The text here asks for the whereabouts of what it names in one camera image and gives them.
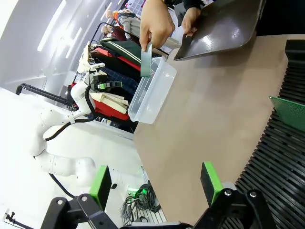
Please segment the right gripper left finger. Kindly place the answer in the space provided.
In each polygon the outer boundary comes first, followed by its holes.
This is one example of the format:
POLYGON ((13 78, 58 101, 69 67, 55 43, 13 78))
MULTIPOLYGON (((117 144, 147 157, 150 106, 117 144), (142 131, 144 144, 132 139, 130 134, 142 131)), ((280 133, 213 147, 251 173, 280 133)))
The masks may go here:
POLYGON ((88 223, 92 229, 116 229, 117 226, 105 213, 112 180, 108 166, 101 166, 89 193, 68 201, 54 198, 48 207, 42 229, 75 229, 80 223, 88 223))

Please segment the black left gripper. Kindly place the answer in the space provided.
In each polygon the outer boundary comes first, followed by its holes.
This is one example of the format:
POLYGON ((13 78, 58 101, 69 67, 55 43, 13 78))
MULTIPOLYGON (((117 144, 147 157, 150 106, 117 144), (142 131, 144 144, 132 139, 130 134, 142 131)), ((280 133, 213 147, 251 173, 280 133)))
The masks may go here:
POLYGON ((95 92, 105 92, 106 89, 114 88, 114 87, 122 87, 121 81, 115 82, 106 82, 106 83, 93 83, 92 90, 95 92))

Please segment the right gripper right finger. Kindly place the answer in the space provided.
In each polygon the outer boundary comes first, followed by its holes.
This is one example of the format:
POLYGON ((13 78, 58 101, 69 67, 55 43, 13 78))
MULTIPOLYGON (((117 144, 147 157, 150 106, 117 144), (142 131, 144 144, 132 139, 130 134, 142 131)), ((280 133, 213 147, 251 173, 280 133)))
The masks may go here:
POLYGON ((202 163, 200 180, 209 207, 195 229, 220 229, 228 218, 239 219, 245 229, 274 228, 274 218, 261 191, 241 193, 224 187, 209 161, 202 163))

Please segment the person left hand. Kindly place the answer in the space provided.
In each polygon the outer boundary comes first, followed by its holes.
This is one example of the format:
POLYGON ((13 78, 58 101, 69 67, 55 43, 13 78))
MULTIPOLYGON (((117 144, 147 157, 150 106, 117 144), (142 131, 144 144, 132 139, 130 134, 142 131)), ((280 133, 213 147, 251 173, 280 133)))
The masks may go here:
POLYGON ((143 6, 140 23, 140 44, 142 51, 147 45, 162 47, 175 30, 167 5, 161 0, 147 0, 143 6))

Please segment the person right hand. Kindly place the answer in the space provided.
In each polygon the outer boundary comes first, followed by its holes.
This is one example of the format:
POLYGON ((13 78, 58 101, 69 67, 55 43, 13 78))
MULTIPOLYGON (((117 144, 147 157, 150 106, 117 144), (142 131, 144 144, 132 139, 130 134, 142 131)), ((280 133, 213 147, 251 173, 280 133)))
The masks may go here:
POLYGON ((199 18, 200 14, 201 10, 195 7, 189 8, 186 11, 182 21, 183 31, 186 36, 191 37, 197 31, 194 23, 199 18))

